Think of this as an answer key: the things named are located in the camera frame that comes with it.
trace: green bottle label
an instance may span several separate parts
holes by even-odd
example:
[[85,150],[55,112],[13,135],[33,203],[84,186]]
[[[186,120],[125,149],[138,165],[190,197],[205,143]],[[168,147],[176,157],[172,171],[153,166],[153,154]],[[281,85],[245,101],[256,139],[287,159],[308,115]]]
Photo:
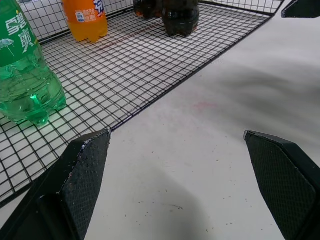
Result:
[[10,9],[0,16],[0,67],[15,63],[37,47],[38,40],[20,9]]

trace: metal wire rack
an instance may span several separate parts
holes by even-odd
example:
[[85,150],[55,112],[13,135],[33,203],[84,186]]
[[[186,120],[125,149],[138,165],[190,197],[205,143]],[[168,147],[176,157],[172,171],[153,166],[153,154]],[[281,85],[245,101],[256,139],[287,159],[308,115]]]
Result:
[[131,0],[105,0],[108,35],[91,44],[73,39],[57,0],[21,0],[67,107],[41,127],[0,115],[0,208],[29,189],[72,139],[114,131],[265,24],[281,3],[201,1],[198,29],[183,38],[167,36],[161,19],[136,17]]

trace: plastic bottle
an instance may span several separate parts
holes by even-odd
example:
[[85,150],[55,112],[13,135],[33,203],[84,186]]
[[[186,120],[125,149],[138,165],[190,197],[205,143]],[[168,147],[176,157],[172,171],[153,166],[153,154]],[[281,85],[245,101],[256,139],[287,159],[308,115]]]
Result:
[[66,105],[57,76],[16,0],[0,0],[0,112],[41,125]]
[[134,12],[138,17],[148,20],[156,17],[161,18],[163,0],[133,0]]
[[103,0],[62,0],[69,29],[78,42],[95,43],[108,32]]
[[162,21],[169,36],[190,35],[197,29],[199,15],[198,0],[163,0]]

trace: white table surface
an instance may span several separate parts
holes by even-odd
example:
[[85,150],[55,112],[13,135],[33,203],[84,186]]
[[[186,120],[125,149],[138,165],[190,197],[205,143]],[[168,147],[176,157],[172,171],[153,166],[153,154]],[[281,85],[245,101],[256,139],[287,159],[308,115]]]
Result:
[[278,13],[116,130],[85,239],[283,240],[243,133],[293,141],[320,164],[319,26]]

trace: red stain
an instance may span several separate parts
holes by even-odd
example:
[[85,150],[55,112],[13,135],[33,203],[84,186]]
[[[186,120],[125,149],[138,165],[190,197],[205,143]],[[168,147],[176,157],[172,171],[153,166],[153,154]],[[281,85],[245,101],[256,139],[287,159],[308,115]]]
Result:
[[194,108],[198,109],[200,112],[202,112],[205,109],[213,109],[216,108],[218,105],[215,103],[205,102],[201,101],[197,104],[193,105]]

